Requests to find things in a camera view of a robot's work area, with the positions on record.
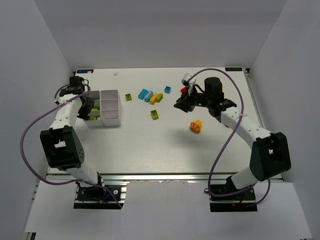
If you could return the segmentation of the pale lime lego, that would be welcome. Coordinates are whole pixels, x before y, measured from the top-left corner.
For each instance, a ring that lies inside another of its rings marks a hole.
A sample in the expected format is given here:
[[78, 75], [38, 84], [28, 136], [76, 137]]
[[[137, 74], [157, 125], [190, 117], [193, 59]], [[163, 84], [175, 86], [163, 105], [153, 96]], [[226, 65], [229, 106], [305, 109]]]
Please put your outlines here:
[[89, 120], [90, 120], [90, 121], [95, 121], [96, 119], [97, 119], [96, 116], [90, 116], [90, 117], [89, 117]]

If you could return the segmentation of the lime rounded lego brick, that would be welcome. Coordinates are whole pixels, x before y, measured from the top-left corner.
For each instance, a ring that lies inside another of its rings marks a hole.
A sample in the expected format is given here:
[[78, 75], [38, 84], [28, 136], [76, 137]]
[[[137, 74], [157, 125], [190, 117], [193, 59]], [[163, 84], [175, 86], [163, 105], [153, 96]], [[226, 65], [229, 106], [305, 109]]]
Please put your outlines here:
[[162, 99], [163, 99], [163, 94], [162, 93], [158, 93], [157, 96], [155, 97], [155, 101], [157, 103], [159, 103]]

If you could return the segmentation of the lime sloped lego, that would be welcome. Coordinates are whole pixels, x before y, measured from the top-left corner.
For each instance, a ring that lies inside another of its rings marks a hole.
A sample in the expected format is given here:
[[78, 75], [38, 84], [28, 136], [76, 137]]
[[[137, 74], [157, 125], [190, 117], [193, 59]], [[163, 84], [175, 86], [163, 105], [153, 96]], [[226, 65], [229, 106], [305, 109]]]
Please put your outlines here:
[[150, 112], [150, 115], [151, 115], [151, 117], [152, 117], [153, 120], [159, 119], [159, 115], [158, 115], [158, 113], [157, 113], [156, 110], [152, 110], [152, 111]]

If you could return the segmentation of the yellow lego brick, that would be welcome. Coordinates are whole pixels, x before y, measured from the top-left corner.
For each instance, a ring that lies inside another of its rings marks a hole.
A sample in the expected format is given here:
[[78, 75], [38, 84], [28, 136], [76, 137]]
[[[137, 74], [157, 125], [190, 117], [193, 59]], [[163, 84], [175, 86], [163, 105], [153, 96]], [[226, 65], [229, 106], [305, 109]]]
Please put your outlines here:
[[150, 103], [151, 105], [154, 105], [154, 104], [155, 104], [157, 96], [158, 96], [158, 93], [155, 93], [155, 94], [150, 98], [149, 103]]

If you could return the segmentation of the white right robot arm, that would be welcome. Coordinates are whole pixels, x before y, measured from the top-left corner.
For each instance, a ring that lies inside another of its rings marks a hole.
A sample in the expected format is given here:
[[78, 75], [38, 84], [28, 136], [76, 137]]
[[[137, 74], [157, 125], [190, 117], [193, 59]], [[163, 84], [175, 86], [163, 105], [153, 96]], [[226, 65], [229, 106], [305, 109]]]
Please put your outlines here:
[[217, 197], [229, 197], [291, 169], [287, 137], [273, 133], [250, 120], [232, 100], [225, 98], [219, 78], [204, 80], [204, 89], [183, 79], [184, 88], [174, 107], [186, 113], [195, 107], [208, 109], [209, 114], [232, 129], [251, 149], [249, 165], [226, 179], [225, 189]]

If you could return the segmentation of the red lego brick top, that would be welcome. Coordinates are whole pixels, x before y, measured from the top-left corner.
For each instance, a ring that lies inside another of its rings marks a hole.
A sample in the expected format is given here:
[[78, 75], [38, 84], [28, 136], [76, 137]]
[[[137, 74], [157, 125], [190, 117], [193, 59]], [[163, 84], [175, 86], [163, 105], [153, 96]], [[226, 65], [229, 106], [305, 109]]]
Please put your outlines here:
[[180, 90], [181, 93], [185, 93], [186, 91], [187, 91], [187, 88], [186, 88], [186, 87], [184, 87], [184, 88], [182, 88], [182, 89]]

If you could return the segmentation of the blue label left corner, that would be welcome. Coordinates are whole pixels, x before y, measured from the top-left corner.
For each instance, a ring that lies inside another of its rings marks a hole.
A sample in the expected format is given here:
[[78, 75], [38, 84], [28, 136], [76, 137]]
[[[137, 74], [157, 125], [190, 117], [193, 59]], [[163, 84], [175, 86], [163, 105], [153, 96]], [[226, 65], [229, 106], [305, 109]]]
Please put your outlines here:
[[78, 69], [76, 71], [77, 74], [92, 74], [93, 72], [93, 69]]

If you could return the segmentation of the blue label corner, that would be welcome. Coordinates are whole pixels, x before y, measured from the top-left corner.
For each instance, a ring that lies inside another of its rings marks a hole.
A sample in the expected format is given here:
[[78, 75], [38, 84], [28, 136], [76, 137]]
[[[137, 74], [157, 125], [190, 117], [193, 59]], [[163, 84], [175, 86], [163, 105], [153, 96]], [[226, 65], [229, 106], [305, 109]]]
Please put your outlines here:
[[241, 67], [225, 67], [226, 72], [242, 72], [243, 69]]
[[76, 71], [77, 74], [92, 74], [93, 72], [93, 69], [78, 69]]

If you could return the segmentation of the white compartment container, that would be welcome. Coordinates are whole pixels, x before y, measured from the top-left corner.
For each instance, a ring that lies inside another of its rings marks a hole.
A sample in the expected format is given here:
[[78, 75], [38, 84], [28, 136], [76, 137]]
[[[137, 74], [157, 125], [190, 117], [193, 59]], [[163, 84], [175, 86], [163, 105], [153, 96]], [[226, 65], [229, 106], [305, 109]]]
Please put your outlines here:
[[122, 123], [122, 103], [117, 89], [94, 90], [88, 95], [94, 99], [93, 108], [89, 116], [100, 116], [100, 120], [85, 120], [90, 128], [95, 127], [119, 127]]

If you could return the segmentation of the blue label right corner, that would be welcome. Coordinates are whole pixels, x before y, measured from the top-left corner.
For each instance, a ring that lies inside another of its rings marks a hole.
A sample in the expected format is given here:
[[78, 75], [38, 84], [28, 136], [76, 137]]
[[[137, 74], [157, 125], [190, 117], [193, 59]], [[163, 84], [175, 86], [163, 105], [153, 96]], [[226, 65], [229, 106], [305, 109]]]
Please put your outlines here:
[[225, 67], [226, 72], [242, 72], [243, 69], [241, 67]]

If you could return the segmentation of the teal printed round lego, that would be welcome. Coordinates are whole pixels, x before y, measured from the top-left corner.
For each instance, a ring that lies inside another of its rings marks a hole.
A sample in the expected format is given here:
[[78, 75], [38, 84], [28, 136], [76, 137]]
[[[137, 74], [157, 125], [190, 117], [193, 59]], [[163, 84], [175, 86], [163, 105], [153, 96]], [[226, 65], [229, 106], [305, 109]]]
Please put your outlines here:
[[154, 95], [153, 91], [149, 90], [144, 96], [145, 102], [149, 103], [153, 95]]

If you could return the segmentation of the blue long lego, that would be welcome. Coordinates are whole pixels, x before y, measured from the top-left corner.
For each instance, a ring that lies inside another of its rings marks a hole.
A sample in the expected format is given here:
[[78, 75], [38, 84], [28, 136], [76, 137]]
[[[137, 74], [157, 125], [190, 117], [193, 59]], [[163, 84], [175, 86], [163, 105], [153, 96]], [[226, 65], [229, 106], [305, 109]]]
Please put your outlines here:
[[141, 92], [138, 94], [138, 99], [143, 100], [147, 93], [148, 93], [148, 90], [143, 88]]

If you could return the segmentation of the aluminium table front rail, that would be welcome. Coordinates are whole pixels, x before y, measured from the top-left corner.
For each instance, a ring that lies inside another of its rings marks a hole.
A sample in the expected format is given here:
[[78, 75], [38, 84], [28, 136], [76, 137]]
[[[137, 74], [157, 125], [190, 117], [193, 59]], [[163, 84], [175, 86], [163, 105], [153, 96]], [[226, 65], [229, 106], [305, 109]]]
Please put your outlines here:
[[[226, 180], [231, 174], [215, 173], [211, 176], [212, 181]], [[102, 174], [105, 181], [172, 181], [172, 180], [208, 180], [209, 174]], [[66, 173], [50, 173], [47, 180], [72, 180], [73, 176]], [[281, 174], [271, 178], [273, 181], [283, 181]]]

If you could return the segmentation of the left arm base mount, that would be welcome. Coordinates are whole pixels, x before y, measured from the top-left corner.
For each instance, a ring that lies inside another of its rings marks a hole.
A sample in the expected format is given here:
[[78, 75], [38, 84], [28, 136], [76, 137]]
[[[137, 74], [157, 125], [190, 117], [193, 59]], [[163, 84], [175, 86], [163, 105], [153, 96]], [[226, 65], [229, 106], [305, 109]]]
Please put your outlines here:
[[121, 202], [121, 185], [104, 185], [104, 188], [94, 186], [81, 186], [76, 183], [76, 193], [73, 203], [74, 209], [81, 210], [120, 210], [124, 203]]

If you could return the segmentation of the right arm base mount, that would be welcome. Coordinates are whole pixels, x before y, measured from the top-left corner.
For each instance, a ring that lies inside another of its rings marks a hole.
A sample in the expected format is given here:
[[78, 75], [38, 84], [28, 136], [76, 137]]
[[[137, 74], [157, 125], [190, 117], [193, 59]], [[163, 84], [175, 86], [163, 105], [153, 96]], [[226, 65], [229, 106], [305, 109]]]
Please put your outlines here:
[[256, 195], [253, 189], [237, 195], [226, 197], [215, 197], [210, 195], [209, 189], [205, 188], [205, 194], [209, 195], [209, 206], [211, 213], [240, 213], [257, 212]]

